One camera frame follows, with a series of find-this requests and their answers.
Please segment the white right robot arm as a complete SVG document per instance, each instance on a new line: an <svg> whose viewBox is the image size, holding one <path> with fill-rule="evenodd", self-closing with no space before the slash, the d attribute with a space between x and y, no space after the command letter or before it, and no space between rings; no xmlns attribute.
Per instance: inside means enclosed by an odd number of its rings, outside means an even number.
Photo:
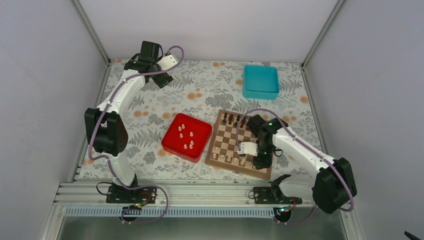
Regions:
<svg viewBox="0 0 424 240"><path fill-rule="evenodd" d="M271 185L274 202L282 204L289 197L312 200L327 214L341 210L346 203L354 203L358 191L347 159L335 159L313 147L278 117L265 121L257 114L246 125L256 137L256 143L242 142L239 153L252 155L255 168L271 167L272 156L281 150L294 157L312 177L305 180L290 174L280 176Z"/></svg>

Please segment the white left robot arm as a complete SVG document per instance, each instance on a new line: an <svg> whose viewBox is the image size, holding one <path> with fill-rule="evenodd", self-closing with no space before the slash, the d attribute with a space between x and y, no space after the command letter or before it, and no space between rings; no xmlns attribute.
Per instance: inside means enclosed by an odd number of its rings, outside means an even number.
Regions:
<svg viewBox="0 0 424 240"><path fill-rule="evenodd" d="M105 159L112 173L108 190L102 193L107 203L135 204L138 207L154 203L157 187L138 184L137 175L131 168L125 149L129 135L123 121L135 94L149 80L163 88L173 77L169 71L181 61L160 44L143 41L140 51L123 67L122 75L109 96L95 108L84 113L88 157L90 160Z"/></svg>

